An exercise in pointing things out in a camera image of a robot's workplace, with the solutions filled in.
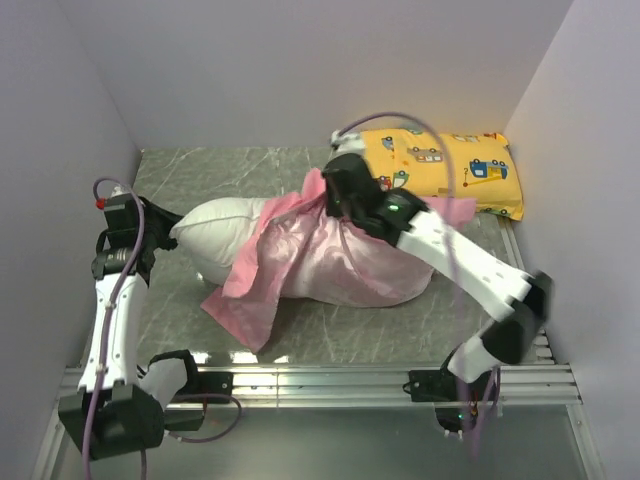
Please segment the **cloth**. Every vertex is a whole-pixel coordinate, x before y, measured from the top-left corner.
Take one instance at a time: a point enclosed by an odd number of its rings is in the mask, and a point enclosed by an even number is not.
[[[433,269],[368,236],[346,219],[325,213],[325,181],[313,169],[302,192],[266,202],[225,284],[202,303],[254,353],[269,339],[280,297],[308,297],[335,305],[388,307],[424,291]],[[445,199],[425,199],[443,212]],[[473,199],[453,200],[452,223],[469,222]]]
[[[361,132],[364,157],[382,188],[446,197],[447,169],[438,144],[420,130],[388,128]],[[499,133],[440,134],[455,169],[455,196],[476,199],[477,211],[522,220],[524,204],[509,142]]]

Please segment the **yellow pillow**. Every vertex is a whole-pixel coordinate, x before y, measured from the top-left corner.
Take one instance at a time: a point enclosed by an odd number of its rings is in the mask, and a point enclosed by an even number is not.
[[[499,133],[440,134],[455,166],[455,196],[473,197],[477,210],[521,220],[522,191],[509,142]],[[419,196],[447,196],[442,153],[430,135],[413,129],[362,132],[366,160],[383,188]]]

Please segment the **marble floor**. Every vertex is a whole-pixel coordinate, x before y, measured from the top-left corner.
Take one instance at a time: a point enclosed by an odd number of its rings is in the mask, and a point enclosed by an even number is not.
[[[299,190],[311,167],[323,167],[327,148],[196,148],[146,150],[134,184],[138,194],[176,213],[219,197],[273,197]],[[497,218],[478,214],[463,233],[508,262]],[[257,355],[200,309],[215,288],[197,274],[180,247],[159,251],[144,307],[138,347],[146,364],[156,353],[188,348],[199,363],[440,364],[488,317],[465,296],[454,314],[454,291],[435,275],[415,300],[386,309],[336,307],[283,299],[268,345]]]

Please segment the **metal frame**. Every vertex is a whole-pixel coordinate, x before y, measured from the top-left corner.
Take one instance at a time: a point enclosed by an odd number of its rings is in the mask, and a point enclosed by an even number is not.
[[[523,268],[511,222],[498,219],[509,260]],[[589,480],[604,480],[602,465],[591,439],[582,399],[569,365],[557,365],[546,332],[535,339],[536,361],[502,369],[501,406],[566,405],[580,456]],[[199,367],[201,372],[234,374],[233,395],[251,408],[433,408],[412,403],[402,391],[410,370],[438,370],[424,365],[251,365]],[[82,370],[66,370],[59,397],[75,392]],[[457,406],[459,404],[439,404]],[[170,404],[169,409],[200,409],[193,404]],[[71,444],[57,417],[57,402],[43,438],[32,480],[49,480],[60,452]]]

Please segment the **white wall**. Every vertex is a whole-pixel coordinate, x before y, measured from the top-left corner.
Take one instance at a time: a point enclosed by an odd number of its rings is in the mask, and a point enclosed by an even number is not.
[[[379,110],[501,131],[571,0],[60,0],[141,147],[323,145]]]
[[[0,2],[0,477],[28,478],[93,317],[98,175],[138,151],[55,1]]]
[[[553,346],[573,365],[611,480],[640,459],[640,2],[576,0],[506,134],[528,266],[557,281]]]

